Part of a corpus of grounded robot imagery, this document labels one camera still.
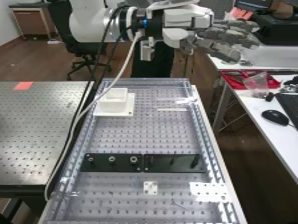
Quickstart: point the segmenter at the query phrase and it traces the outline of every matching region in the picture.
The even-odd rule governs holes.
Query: table leg
[[[41,216],[44,207],[45,207],[45,200],[44,197],[24,197],[21,200],[25,202],[28,207],[30,208],[30,211],[34,213],[37,217]]]
[[[223,116],[226,113],[226,108],[230,102],[230,97],[231,97],[231,90],[228,87],[228,84],[225,82],[225,86],[223,86],[223,91],[221,94],[221,101],[219,101],[219,105],[217,108],[217,114],[215,114],[215,119],[213,122],[213,132],[214,134],[218,133],[218,130],[221,128],[221,124],[222,124],[222,120],[223,120]]]
[[[1,224],[12,224],[12,222],[0,214],[0,223]]]

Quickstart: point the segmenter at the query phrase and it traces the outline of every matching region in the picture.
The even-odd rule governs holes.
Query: chair
[[[70,75],[86,66],[89,72],[91,73],[90,65],[95,63],[95,55],[99,48],[98,43],[79,43],[72,36],[69,28],[69,16],[72,14],[72,5],[69,0],[52,0],[48,6],[49,14],[60,33],[62,42],[69,53],[73,53],[76,57],[81,57],[83,61],[72,63],[72,71],[66,75],[66,79],[72,80]],[[106,55],[106,44],[103,44],[101,55]]]

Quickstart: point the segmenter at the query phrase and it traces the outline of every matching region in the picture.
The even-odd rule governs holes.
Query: black metal plate
[[[143,155],[143,172],[147,173],[205,173],[199,154],[146,154]]]
[[[131,157],[137,158],[134,164],[130,162]],[[82,160],[81,172],[142,172],[142,155],[87,153]]]

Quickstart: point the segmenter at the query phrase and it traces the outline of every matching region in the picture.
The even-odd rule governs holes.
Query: transparent plastic box
[[[98,92],[110,82],[103,80]],[[44,223],[238,223],[189,81],[123,79],[115,87],[135,94],[134,116],[89,112]],[[81,172],[86,153],[199,154],[205,172]],[[146,183],[157,185],[154,194]]]

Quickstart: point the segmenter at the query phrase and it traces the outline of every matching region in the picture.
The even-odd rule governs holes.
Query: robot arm
[[[113,10],[105,9],[101,0],[70,0],[73,13],[69,26],[78,42],[99,42]],[[202,50],[226,62],[238,62],[240,54],[232,45],[246,48],[258,46],[251,32],[258,25],[247,21],[214,21],[210,9],[197,5],[198,0],[166,0],[153,3],[146,9],[125,8],[109,28],[106,42],[113,42],[119,33],[123,41],[131,41],[141,31],[141,59],[150,60],[154,44],[166,45],[191,53]]]

